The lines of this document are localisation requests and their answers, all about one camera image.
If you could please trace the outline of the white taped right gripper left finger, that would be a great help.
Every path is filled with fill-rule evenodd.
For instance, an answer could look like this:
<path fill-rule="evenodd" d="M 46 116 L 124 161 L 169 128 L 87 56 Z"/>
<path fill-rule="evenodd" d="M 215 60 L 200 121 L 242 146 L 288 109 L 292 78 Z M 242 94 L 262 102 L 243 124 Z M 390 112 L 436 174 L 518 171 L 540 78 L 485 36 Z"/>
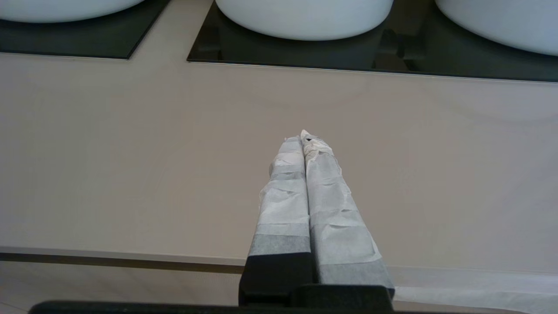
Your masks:
<path fill-rule="evenodd" d="M 239 283 L 239 305 L 289 303 L 312 284 L 314 258 L 301 137 L 283 141 L 260 193 L 259 218 Z"/>

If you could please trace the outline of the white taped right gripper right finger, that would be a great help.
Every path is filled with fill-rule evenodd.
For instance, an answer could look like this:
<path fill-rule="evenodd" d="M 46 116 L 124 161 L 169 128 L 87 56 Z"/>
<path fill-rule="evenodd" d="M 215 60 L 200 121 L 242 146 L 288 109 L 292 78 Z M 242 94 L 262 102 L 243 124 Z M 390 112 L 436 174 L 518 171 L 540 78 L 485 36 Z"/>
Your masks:
<path fill-rule="evenodd" d="M 310 234 L 320 284 L 394 288 L 378 246 L 323 139 L 301 131 Z"/>

